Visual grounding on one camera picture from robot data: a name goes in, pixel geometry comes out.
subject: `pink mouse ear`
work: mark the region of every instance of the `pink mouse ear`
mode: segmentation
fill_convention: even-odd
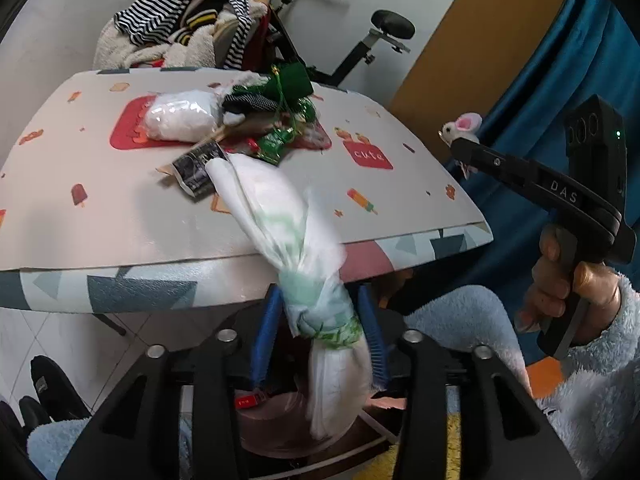
[[[476,131],[480,127],[480,124],[482,124],[482,116],[472,112],[460,115],[456,121],[458,129],[466,132]]]
[[[470,130],[471,129],[471,119],[468,117],[460,117],[456,121],[456,127],[459,130]]]

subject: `red tag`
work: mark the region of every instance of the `red tag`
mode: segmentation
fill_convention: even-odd
[[[243,397],[238,397],[236,399],[236,410],[245,410],[247,408],[252,408],[254,406],[257,406],[258,404],[262,404],[265,400],[267,400],[267,396],[260,391]]]
[[[352,140],[346,140],[343,144],[359,166],[379,168],[380,170],[392,170],[394,168],[385,154],[380,151],[380,148],[373,144],[353,142]]]

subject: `white wall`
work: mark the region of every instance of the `white wall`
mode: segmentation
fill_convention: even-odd
[[[309,65],[332,73],[371,28],[378,9],[402,14],[416,28],[404,43],[410,54],[398,54],[388,43],[373,48],[375,62],[361,62],[341,85],[368,95],[383,105],[391,101],[402,80],[429,41],[453,0],[293,0],[282,17],[297,50]]]
[[[90,70],[102,26],[133,0],[28,0],[0,43],[0,166],[27,122],[60,83]],[[332,72],[364,37],[374,10],[389,9],[414,22],[411,54],[386,43],[344,83],[386,104],[453,0],[295,0],[287,30],[301,56]]]

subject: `black shoe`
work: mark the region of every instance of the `black shoe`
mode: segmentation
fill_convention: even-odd
[[[0,400],[0,424],[9,430],[9,433],[24,451],[27,449],[27,434],[20,425],[18,417],[4,400]]]
[[[24,396],[18,402],[22,420],[24,421],[24,431],[30,434],[38,426],[49,424],[51,419],[42,405],[33,397]]]
[[[68,377],[48,357],[31,360],[31,379],[40,404],[56,422],[91,416]]]

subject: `striped shirt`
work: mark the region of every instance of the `striped shirt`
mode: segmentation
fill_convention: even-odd
[[[131,43],[164,43],[191,0],[136,0],[113,17],[115,26]],[[252,25],[248,0],[228,0],[238,19],[238,30],[226,54],[224,68],[242,68],[244,45]]]

